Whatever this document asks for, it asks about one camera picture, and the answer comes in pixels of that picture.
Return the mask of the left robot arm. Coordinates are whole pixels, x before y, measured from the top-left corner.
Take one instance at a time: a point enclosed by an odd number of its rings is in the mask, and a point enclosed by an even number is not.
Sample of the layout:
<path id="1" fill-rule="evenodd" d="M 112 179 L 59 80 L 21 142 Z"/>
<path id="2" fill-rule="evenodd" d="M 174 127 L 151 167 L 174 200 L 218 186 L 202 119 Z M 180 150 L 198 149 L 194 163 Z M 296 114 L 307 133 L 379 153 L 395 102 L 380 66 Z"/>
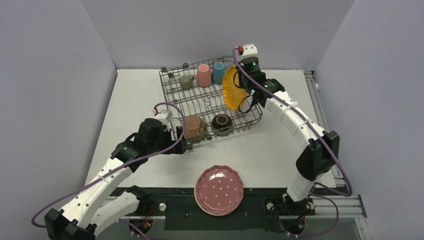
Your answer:
<path id="1" fill-rule="evenodd" d="M 149 158 L 159 154 L 182 155 L 188 149 L 185 141 L 187 124 L 177 128 L 172 139 L 170 119 L 157 114 L 145 119 L 137 132 L 119 143 L 96 177 L 76 193 L 59 210 L 50 209 L 44 216 L 51 240 L 94 240 L 120 218 L 135 213 L 143 215 L 149 201 L 139 187 L 132 186 L 115 200 L 104 201 L 126 178 Z"/>

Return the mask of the pink plate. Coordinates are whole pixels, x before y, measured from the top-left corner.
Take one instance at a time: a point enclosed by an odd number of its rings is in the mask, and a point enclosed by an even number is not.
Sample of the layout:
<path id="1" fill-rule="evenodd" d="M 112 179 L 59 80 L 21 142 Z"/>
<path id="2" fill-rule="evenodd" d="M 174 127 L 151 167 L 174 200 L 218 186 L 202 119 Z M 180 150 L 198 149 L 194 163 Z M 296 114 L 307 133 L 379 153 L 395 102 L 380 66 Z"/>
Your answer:
<path id="1" fill-rule="evenodd" d="M 195 193 L 194 198 L 198 206 L 212 216 L 225 216 L 234 212 L 243 199 L 241 193 Z"/>

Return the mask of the grey wire dish rack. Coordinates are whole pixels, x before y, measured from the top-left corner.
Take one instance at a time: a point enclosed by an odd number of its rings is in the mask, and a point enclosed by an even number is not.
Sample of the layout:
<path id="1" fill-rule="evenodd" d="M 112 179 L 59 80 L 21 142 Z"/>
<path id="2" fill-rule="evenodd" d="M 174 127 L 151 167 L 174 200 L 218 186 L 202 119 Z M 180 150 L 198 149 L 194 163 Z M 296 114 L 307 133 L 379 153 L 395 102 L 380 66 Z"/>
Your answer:
<path id="1" fill-rule="evenodd" d="M 192 150 L 196 144 L 202 144 L 214 139 L 222 139 L 235 133 L 249 130 L 253 125 L 259 123 L 263 116 L 263 112 L 258 105 L 250 108 L 251 97 L 247 98 L 244 105 L 239 107 L 238 110 L 233 111 L 228 109 L 224 102 L 221 84 L 212 83 L 208 87 L 201 87 L 197 84 L 197 69 L 199 65 L 206 64 L 212 68 L 213 64 L 217 62 L 223 62 L 226 66 L 234 64 L 233 58 L 226 55 L 195 63 L 185 62 L 173 68 L 163 66 L 159 71 L 165 101 L 181 109 L 186 118 L 198 116 L 203 118 L 207 124 L 205 139 L 198 143 L 187 142 L 189 150 Z M 194 76 L 192 88 L 184 90 L 180 87 L 179 78 L 182 75 Z M 226 136 L 216 135 L 211 129 L 213 118 L 219 114 L 226 114 L 233 121 L 233 132 Z"/>

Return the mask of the brown speckled cream bowl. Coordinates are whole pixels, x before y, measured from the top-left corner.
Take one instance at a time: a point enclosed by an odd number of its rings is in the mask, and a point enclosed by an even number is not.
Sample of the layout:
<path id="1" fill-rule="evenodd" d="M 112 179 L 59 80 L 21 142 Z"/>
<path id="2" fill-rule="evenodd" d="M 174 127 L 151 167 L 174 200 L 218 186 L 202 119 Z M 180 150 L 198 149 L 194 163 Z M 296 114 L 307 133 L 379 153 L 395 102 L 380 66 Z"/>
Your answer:
<path id="1" fill-rule="evenodd" d="M 207 124 L 199 116 L 189 116 L 186 118 L 184 138 L 189 143 L 199 143 L 206 137 Z"/>

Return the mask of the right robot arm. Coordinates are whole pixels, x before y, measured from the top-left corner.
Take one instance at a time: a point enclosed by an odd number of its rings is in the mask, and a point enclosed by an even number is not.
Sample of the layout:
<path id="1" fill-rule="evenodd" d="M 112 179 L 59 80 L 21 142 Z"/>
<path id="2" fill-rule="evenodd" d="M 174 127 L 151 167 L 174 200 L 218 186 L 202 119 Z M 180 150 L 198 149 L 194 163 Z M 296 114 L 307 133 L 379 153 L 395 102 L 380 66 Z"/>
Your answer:
<path id="1" fill-rule="evenodd" d="M 237 64 L 240 87 L 253 94 L 253 101 L 272 113 L 293 135 L 302 149 L 295 162 L 296 176 L 282 199 L 283 209 L 294 214 L 302 207 L 317 181 L 339 163 L 340 137 L 310 119 L 276 79 L 267 78 L 256 56 Z"/>

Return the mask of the yellow polka dot plate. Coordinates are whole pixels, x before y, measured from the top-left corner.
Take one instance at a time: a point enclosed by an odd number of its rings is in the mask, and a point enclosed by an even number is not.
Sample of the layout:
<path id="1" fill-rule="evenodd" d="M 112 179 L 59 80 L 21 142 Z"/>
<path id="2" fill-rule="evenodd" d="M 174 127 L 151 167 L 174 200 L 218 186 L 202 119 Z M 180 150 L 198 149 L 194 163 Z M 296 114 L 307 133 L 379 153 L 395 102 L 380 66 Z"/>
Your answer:
<path id="1" fill-rule="evenodd" d="M 239 85 L 238 69 L 232 65 L 225 71 L 221 88 L 224 103 L 232 111 L 242 107 L 248 98 L 246 89 L 239 88 Z"/>

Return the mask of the pink cup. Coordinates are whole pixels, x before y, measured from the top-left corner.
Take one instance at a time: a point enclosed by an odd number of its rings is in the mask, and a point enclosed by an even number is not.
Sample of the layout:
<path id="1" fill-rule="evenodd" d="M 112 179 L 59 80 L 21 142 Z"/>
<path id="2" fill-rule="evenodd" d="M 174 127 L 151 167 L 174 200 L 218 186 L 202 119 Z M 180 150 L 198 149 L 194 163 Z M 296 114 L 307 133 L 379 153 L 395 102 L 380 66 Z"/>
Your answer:
<path id="1" fill-rule="evenodd" d="M 208 87 L 212 84 L 212 70 L 209 65 L 201 64 L 198 66 L 196 81 L 200 87 Z"/>

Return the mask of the blue mug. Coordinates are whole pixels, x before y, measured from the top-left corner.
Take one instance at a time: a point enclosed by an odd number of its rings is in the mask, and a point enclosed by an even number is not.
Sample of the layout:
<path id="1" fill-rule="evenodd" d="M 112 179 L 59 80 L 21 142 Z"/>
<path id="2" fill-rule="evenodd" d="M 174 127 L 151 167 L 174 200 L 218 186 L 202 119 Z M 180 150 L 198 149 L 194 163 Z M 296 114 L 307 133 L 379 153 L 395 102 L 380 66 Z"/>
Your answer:
<path id="1" fill-rule="evenodd" d="M 212 68 L 212 82 L 217 85 L 223 83 L 226 71 L 230 68 L 229 65 L 225 65 L 223 62 L 216 62 Z"/>

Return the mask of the dark patterned cream bowl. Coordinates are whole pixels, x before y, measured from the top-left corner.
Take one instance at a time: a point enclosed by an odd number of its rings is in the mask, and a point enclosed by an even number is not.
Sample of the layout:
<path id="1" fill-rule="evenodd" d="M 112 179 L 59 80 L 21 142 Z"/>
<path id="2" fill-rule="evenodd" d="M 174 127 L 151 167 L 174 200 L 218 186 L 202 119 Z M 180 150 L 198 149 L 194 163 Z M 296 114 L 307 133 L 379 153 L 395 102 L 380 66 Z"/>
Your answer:
<path id="1" fill-rule="evenodd" d="M 212 119 L 211 129 L 215 135 L 227 136 L 234 131 L 233 120 L 227 114 L 218 114 Z"/>

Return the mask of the grey ceramic mug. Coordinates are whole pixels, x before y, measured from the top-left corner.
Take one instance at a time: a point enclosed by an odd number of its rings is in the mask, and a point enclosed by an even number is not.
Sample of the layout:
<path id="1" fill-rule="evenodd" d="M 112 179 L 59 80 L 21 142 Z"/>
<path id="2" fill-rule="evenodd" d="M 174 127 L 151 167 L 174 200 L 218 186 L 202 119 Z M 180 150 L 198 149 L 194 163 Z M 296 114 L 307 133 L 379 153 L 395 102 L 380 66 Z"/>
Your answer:
<path id="1" fill-rule="evenodd" d="M 193 87 L 194 76 L 193 75 L 181 75 L 179 77 L 179 85 L 183 90 L 189 90 Z"/>

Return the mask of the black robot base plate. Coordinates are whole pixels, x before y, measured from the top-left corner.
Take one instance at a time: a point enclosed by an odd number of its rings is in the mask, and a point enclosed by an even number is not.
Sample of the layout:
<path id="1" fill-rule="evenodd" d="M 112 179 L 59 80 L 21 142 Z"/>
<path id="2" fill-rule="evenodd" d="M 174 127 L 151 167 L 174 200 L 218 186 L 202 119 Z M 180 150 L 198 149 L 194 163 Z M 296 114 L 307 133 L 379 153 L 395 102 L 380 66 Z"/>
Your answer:
<path id="1" fill-rule="evenodd" d="M 283 188 L 139 188 L 136 192 L 141 202 L 124 217 L 145 233 L 160 220 L 166 231 L 288 229 L 300 233 L 305 217 L 318 214 L 320 200 L 310 196 L 294 202 Z"/>

